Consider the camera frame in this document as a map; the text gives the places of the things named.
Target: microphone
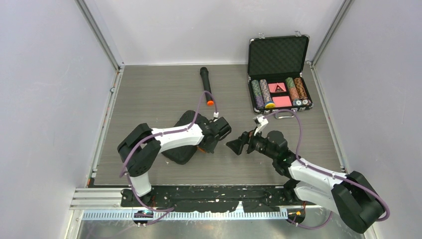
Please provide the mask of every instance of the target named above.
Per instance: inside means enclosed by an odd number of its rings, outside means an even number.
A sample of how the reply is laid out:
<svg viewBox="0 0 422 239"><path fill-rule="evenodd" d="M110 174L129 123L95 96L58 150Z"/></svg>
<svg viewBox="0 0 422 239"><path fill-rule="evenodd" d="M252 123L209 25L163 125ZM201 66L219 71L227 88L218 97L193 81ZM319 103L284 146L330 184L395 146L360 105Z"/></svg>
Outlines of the microphone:
<svg viewBox="0 0 422 239"><path fill-rule="evenodd" d="M206 67L202 67L200 69L200 73L201 78L202 78L202 83L204 85L204 91L208 91L210 93L211 92L211 86L210 86L210 79L208 77L208 69ZM212 98L210 95L205 94L205 99L207 100L207 106L213 106L214 105L214 101L212 101Z"/></svg>

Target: ruler strip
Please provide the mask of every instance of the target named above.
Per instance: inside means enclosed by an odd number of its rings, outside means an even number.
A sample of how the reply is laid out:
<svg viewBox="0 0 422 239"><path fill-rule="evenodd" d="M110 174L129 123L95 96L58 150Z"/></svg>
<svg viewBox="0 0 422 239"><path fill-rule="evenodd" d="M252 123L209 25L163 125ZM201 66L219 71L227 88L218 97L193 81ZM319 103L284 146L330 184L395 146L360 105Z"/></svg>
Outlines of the ruler strip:
<svg viewBox="0 0 422 239"><path fill-rule="evenodd" d="M138 210L85 210L82 220L89 221L124 221L134 220L134 214ZM145 218L145 220L154 220L164 215L165 213L154 213L153 218ZM260 220L260 219L287 219L287 209L282 208L279 212L261 212L261 213L245 213L242 208L236 209L233 212L226 213L180 213L171 212L163 217L161 220L180 221L180 220Z"/></svg>
<svg viewBox="0 0 422 239"><path fill-rule="evenodd" d="M153 219L157 219L165 213L154 213ZM287 209L283 208L279 212L245 213L243 209L236 209L231 213L179 213L171 212L161 220L256 220L256 219L287 219Z"/></svg>

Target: pink card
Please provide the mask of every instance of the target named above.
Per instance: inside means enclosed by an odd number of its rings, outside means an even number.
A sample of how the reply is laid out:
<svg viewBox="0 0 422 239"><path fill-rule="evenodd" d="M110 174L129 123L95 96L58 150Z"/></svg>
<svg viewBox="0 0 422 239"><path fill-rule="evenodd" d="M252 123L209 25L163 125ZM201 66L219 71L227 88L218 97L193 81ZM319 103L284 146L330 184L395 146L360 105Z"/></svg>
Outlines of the pink card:
<svg viewBox="0 0 422 239"><path fill-rule="evenodd" d="M288 96L273 97L273 101L276 104L276 108L277 107L289 107L289 106L292 106L292 101L290 100L290 97L288 97Z"/></svg>
<svg viewBox="0 0 422 239"><path fill-rule="evenodd" d="M270 93L286 92L286 85L284 83L271 83L268 84Z"/></svg>

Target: gray wooden floor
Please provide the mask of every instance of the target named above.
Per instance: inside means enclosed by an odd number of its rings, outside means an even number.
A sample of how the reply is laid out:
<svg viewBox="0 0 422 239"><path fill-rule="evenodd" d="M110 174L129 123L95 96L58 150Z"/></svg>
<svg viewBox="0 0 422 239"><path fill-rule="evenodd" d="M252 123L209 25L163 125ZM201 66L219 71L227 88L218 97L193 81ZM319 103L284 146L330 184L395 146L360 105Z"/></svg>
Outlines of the gray wooden floor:
<svg viewBox="0 0 422 239"><path fill-rule="evenodd" d="M199 69L202 66L126 66L113 115L105 139L95 184L125 184L118 174L122 162L117 146L138 124L172 127L186 110L195 110L203 90ZM178 165L159 155L149 171L151 184L283 184L288 179L274 170L272 160L257 152L235 155L225 143L255 123L246 65L209 65L212 93L220 116L226 118L232 133L215 149L214 154L197 152L185 165ZM331 135L308 65L303 77L314 101L314 108L299 112L303 123L300 155L331 170L340 170ZM202 103L200 113L212 118L213 108ZM299 127L296 119L270 118L264 134L280 130L296 149Z"/></svg>

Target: open case lid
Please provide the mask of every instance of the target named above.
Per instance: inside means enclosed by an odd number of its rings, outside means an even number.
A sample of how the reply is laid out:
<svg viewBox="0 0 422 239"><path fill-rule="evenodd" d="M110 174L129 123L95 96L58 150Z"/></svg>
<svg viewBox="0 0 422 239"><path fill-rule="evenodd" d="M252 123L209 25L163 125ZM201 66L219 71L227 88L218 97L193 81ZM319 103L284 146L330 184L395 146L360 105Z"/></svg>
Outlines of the open case lid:
<svg viewBox="0 0 422 239"><path fill-rule="evenodd" d="M300 74L305 64L308 36L253 38L249 41L251 78Z"/></svg>

